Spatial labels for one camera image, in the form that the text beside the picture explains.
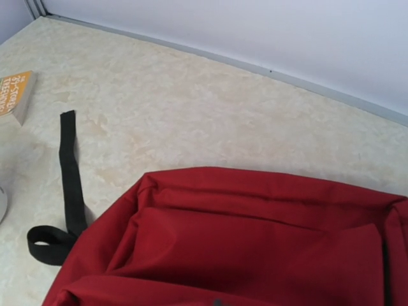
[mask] baseboard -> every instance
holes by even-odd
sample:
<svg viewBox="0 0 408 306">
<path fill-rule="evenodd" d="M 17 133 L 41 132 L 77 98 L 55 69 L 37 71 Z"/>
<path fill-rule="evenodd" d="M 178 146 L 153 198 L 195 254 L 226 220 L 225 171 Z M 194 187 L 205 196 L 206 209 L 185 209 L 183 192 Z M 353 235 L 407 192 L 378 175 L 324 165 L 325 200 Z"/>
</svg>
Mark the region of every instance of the baseboard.
<svg viewBox="0 0 408 306">
<path fill-rule="evenodd" d="M 47 18 L 51 18 L 51 19 L 54 19 L 54 20 L 65 21 L 65 22 L 70 22 L 72 24 L 78 24 L 78 25 L 85 26 L 85 27 L 91 27 L 93 29 L 99 29 L 99 30 L 103 30 L 103 31 L 106 31 L 106 32 L 110 32 L 110 33 L 129 36 L 129 37 L 132 37 L 132 38 L 136 38 L 138 40 L 148 41 L 148 42 L 151 42 L 151 43 L 156 43 L 158 45 L 174 48 L 174 49 L 179 50 L 179 51 L 200 55 L 200 56 L 206 57 L 208 59 L 211 59 L 211 60 L 214 60 L 214 61 L 217 61 L 217 62 L 222 62 L 222 63 L 225 63 L 225 64 L 229 64 L 229 65 L 234 66 L 234 67 L 238 67 L 238 68 L 241 68 L 241 69 L 253 72 L 253 73 L 257 73 L 259 75 L 264 75 L 266 77 L 270 77 L 270 78 L 273 78 L 275 80 L 282 81 L 282 82 L 285 82 L 285 83 L 288 83 L 288 84 L 291 84 L 291 85 L 306 89 L 306 90 L 311 91 L 311 92 L 315 92 L 316 94 L 320 94 L 320 95 L 325 96 L 327 98 L 343 102 L 343 103 L 345 103 L 347 105 L 350 105 L 350 106 L 354 106 L 356 108 L 359 108 L 359 109 L 364 110 L 366 112 L 369 112 L 369 113 L 372 113 L 374 115 L 380 116 L 382 118 L 391 120 L 391 121 L 396 122 L 398 124 L 408 126 L 408 116 L 406 116 L 406 115 L 404 115 L 402 113 L 398 113 L 396 111 L 390 110 L 390 109 L 385 108 L 383 106 L 379 106 L 379 105 L 377 105 L 375 103 L 372 103 L 372 102 L 369 102 L 369 101 L 366 101 L 366 100 L 363 100 L 363 99 L 360 99 L 360 98 L 356 98 L 356 97 L 350 96 L 348 94 L 344 94 L 342 92 L 335 91 L 333 89 L 330 89 L 330 88 L 327 88 L 327 87 L 324 87 L 324 86 L 321 86 L 321 85 L 318 85 L 318 84 L 314 84 L 314 83 L 308 82 L 306 80 L 302 80 L 300 78 L 295 78 L 293 76 L 286 75 L 284 73 L 280 73 L 280 72 L 277 72 L 277 71 L 274 71 L 274 70 L 259 67 L 257 65 L 249 64 L 247 62 L 238 61 L 236 59 L 232 59 L 232 58 L 229 58 L 229 57 L 213 54 L 211 52 L 207 52 L 207 51 L 204 51 L 204 50 L 199 50 L 199 49 L 179 45 L 177 43 L 172 43 L 172 42 L 165 41 L 165 40 L 159 40 L 157 38 L 152 38 L 152 37 L 149 37 L 149 36 L 144 36 L 144 35 L 135 34 L 135 33 L 131 33 L 131 32 L 112 29 L 110 27 L 104 27 L 102 25 L 90 24 L 88 22 L 82 22 L 82 21 L 79 21 L 79 20 L 66 18 L 66 17 L 62 17 L 62 16 L 57 16 L 57 15 L 48 15 Z"/>
</svg>

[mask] backpack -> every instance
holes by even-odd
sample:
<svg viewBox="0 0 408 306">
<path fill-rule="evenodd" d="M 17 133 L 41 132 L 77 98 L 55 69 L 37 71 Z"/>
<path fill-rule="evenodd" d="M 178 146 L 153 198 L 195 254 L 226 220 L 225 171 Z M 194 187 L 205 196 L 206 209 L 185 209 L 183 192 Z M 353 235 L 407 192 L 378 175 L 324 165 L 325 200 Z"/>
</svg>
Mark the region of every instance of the backpack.
<svg viewBox="0 0 408 306">
<path fill-rule="evenodd" d="M 28 235 L 35 257 L 64 262 L 43 306 L 408 305 L 406 197 L 284 173 L 157 171 L 85 229 L 75 113 L 61 126 L 68 233 Z"/>
</svg>

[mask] book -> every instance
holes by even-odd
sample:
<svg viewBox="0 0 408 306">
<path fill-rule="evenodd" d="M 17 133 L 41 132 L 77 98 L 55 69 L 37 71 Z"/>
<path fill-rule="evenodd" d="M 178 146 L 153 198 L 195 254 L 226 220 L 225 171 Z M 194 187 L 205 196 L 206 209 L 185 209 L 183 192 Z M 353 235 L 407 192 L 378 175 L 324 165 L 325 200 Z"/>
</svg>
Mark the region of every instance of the book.
<svg viewBox="0 0 408 306">
<path fill-rule="evenodd" d="M 0 126 L 23 125 L 36 79 L 32 71 L 0 78 Z"/>
</svg>

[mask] orange book cover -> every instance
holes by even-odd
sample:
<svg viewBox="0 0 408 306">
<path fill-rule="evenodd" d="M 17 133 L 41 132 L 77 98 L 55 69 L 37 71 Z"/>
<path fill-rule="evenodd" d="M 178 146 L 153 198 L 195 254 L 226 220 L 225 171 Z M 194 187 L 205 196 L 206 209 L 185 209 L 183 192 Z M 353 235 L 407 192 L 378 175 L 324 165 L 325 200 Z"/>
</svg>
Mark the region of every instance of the orange book cover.
<svg viewBox="0 0 408 306">
<path fill-rule="evenodd" d="M 32 71 L 26 71 L 0 78 L 0 117 L 20 103 L 32 75 Z"/>
</svg>

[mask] countertop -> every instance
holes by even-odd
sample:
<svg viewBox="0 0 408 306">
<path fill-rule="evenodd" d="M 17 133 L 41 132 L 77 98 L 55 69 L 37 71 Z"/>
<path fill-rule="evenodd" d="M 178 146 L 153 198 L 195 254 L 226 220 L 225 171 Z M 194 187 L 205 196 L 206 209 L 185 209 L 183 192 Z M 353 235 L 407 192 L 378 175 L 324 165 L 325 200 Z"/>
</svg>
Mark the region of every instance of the countertop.
<svg viewBox="0 0 408 306">
<path fill-rule="evenodd" d="M 26 233 L 64 226 L 59 115 L 76 110 L 97 217 L 146 171 L 225 166 L 408 194 L 408 127 L 267 77 L 117 34 L 40 18 L 0 46 L 0 75 L 34 70 L 20 129 L 0 136 L 0 305 L 40 305 L 58 268 Z"/>
</svg>

